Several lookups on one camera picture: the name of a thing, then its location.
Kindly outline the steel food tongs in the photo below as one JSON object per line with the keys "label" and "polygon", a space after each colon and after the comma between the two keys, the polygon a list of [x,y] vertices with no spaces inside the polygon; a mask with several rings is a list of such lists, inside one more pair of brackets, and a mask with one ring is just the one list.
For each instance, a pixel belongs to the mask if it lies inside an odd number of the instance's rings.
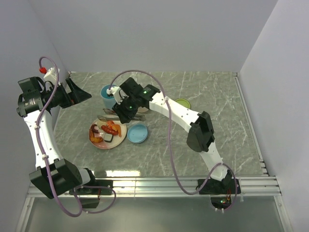
{"label": "steel food tongs", "polygon": [[[105,113],[109,113],[109,115],[104,115],[104,116],[101,116],[101,115],[97,115],[97,118],[100,120],[100,121],[104,121],[104,122],[107,122],[107,121],[114,121],[114,120],[117,120],[119,121],[119,117],[118,115],[113,111],[113,110],[110,110],[110,109],[104,109],[103,108],[103,111]],[[146,117],[145,115],[139,115],[139,114],[136,114],[132,119],[131,121],[146,121]]]}

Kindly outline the toy sushi roll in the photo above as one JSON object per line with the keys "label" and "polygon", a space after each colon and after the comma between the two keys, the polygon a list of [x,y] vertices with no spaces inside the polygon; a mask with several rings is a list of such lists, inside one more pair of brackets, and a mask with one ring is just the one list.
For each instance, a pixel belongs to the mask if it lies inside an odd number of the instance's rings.
{"label": "toy sushi roll", "polygon": [[113,140],[113,135],[112,134],[105,134],[104,137],[103,137],[103,140],[107,143],[111,143],[112,140]]}

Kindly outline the orange toy chicken wing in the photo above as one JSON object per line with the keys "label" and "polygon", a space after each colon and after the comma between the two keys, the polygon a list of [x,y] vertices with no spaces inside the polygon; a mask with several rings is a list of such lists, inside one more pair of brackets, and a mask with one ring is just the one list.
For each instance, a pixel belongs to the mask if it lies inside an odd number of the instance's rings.
{"label": "orange toy chicken wing", "polygon": [[103,138],[102,137],[96,137],[95,133],[91,129],[89,130],[89,140],[92,143],[96,143],[96,144],[103,142]]}

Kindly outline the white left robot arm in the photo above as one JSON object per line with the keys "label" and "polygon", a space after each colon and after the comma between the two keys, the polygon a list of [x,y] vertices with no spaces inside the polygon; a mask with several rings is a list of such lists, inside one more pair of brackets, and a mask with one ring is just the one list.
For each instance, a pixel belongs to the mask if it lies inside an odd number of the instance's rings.
{"label": "white left robot arm", "polygon": [[22,93],[16,111],[28,126],[36,154],[36,170],[29,174],[29,178],[49,199],[78,186],[86,194],[93,194],[98,188],[92,172],[88,168],[78,169],[64,159],[55,141],[51,109],[57,106],[68,108],[92,97],[71,78],[67,78],[66,82],[70,92],[66,92],[62,84],[46,88],[46,82],[39,77],[18,82]]}

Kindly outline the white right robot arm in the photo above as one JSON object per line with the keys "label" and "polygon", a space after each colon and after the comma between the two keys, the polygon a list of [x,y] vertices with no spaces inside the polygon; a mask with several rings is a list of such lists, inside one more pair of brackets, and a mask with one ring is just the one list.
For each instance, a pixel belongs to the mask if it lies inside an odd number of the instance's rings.
{"label": "white right robot arm", "polygon": [[114,96],[113,110],[121,123],[130,122],[139,107],[158,112],[175,122],[187,133],[189,148],[200,154],[210,171],[210,176],[200,185],[208,194],[237,192],[237,180],[233,172],[222,163],[214,138],[211,117],[207,112],[190,110],[170,99],[158,88],[147,85],[142,87],[133,78],[128,78],[118,87],[109,87],[106,91]]}

